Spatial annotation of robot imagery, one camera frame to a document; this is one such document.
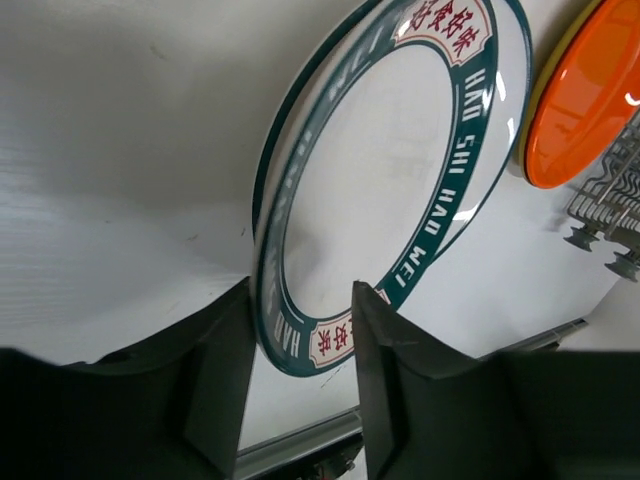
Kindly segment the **orange plate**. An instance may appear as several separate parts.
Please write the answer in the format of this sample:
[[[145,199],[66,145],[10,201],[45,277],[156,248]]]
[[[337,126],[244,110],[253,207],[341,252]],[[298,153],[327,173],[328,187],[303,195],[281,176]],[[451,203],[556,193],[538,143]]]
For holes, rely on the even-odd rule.
[[[588,167],[639,110],[639,3],[601,1],[542,95],[527,140],[531,185],[551,189]]]

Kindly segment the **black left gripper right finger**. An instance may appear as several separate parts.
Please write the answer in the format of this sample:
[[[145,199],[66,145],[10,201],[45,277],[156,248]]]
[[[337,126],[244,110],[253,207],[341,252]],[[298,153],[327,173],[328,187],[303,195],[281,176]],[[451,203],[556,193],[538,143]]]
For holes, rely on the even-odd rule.
[[[372,479],[635,479],[635,352],[477,360],[355,282],[360,414]]]

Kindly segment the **aluminium front rail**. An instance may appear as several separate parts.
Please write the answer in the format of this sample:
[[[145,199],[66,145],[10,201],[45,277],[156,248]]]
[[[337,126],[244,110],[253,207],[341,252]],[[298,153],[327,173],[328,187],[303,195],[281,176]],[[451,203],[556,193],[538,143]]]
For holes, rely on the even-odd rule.
[[[503,351],[550,349],[551,345],[559,345],[566,337],[587,326],[585,319],[578,318],[504,347]],[[240,450],[233,478],[259,479],[276,469],[307,460],[340,442],[353,440],[361,433],[359,408],[349,408]]]

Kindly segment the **green patterned white plate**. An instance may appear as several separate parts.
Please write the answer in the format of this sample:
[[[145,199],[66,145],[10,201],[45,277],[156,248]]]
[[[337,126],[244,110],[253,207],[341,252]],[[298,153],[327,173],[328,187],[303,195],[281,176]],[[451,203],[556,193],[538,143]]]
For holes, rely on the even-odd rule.
[[[518,1],[368,1],[319,45],[253,190],[254,321],[275,368],[353,355],[354,281],[393,309],[425,294],[505,169],[532,67]]]

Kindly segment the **yellow brown patterned plate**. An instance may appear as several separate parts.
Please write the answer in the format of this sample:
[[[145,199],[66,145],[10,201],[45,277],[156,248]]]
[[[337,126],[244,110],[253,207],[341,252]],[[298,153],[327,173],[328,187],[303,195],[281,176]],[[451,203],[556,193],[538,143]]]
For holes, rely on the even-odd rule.
[[[522,122],[522,128],[520,138],[517,146],[517,159],[519,168],[521,170],[521,176],[531,183],[526,169],[526,157],[527,157],[527,140],[529,134],[532,132],[533,121],[535,119],[536,112],[540,106],[542,95],[547,88],[549,81],[554,75],[557,67],[559,66],[566,50],[571,45],[576,35],[583,28],[585,22],[589,19],[591,14],[599,7],[601,1],[588,1],[575,15],[570,23],[562,31],[562,35],[553,43],[553,49],[545,58],[540,71],[537,73],[536,81],[531,90],[529,98],[529,105]]]

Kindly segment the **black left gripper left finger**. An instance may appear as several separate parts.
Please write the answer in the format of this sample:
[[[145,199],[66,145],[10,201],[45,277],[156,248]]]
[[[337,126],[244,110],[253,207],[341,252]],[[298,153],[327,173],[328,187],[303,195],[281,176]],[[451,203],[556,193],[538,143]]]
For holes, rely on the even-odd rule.
[[[229,479],[255,355],[241,281],[95,363],[1,352],[5,479]]]

